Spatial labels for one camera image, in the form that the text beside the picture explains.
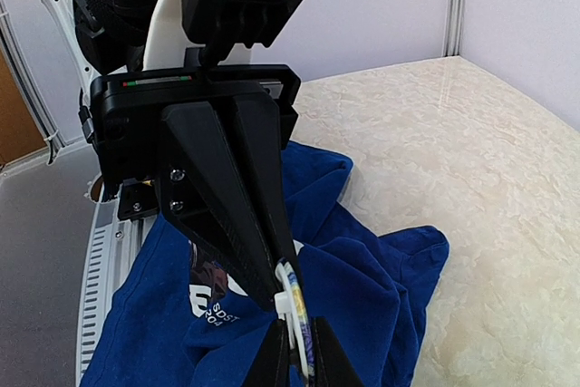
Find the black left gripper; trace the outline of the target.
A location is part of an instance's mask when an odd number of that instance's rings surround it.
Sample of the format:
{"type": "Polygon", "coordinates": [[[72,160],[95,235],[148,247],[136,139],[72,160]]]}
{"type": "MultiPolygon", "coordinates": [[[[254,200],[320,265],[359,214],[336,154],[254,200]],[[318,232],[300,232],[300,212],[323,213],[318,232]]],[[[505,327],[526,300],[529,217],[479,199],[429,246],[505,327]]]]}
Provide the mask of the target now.
{"type": "Polygon", "coordinates": [[[281,152],[300,84],[277,64],[111,74],[91,87],[106,194],[153,181],[163,217],[267,312],[276,264],[297,264],[281,152]]]}

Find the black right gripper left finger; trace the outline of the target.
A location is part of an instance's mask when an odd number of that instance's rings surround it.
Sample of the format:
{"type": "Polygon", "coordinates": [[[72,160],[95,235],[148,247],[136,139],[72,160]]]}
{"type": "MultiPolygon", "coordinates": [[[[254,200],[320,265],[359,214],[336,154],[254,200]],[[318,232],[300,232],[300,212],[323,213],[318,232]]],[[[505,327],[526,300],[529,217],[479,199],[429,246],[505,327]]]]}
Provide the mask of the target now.
{"type": "Polygon", "coordinates": [[[289,333],[286,323],[274,321],[244,380],[245,387],[286,387],[290,368],[289,333]]]}

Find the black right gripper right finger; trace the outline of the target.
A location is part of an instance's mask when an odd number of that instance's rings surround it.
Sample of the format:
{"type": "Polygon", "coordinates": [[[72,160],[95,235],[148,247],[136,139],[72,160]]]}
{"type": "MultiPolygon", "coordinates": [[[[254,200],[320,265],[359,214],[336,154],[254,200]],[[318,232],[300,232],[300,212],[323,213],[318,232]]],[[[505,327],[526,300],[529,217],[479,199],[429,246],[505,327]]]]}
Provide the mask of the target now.
{"type": "Polygon", "coordinates": [[[323,317],[312,323],[314,342],[314,386],[355,387],[363,386],[333,328],[323,317]]]}

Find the starry night round brooch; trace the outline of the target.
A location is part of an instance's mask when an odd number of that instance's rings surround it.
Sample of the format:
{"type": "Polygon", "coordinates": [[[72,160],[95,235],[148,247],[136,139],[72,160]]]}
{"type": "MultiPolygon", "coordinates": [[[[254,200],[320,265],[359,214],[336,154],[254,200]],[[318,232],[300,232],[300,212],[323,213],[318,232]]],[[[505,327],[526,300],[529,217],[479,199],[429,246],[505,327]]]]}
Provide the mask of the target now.
{"type": "Polygon", "coordinates": [[[275,266],[275,278],[282,291],[275,294],[277,316],[286,324],[290,362],[296,367],[304,386],[314,386],[314,337],[302,288],[291,263],[282,258],[275,266]]]}

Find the blue printed t-shirt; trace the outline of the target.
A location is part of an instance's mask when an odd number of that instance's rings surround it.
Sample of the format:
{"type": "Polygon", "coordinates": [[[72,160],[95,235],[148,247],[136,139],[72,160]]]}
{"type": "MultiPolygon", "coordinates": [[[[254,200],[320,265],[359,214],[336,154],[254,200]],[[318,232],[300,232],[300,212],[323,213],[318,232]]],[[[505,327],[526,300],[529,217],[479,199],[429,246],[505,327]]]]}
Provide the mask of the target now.
{"type": "MultiPolygon", "coordinates": [[[[450,245],[434,227],[374,235],[338,201],[350,158],[296,142],[282,154],[307,312],[333,328],[360,383],[411,383],[450,245]]],[[[240,386],[274,313],[157,218],[113,295],[84,386],[240,386]]]]}

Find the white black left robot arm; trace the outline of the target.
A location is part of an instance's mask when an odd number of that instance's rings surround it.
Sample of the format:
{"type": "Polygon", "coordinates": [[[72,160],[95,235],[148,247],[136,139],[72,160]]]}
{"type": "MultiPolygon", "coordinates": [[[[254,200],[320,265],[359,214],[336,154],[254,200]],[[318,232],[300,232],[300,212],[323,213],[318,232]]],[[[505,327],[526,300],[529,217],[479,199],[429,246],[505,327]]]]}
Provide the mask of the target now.
{"type": "Polygon", "coordinates": [[[295,262],[281,152],[300,79],[254,64],[303,0],[42,0],[82,80],[101,196],[138,193],[264,310],[295,262]]]}

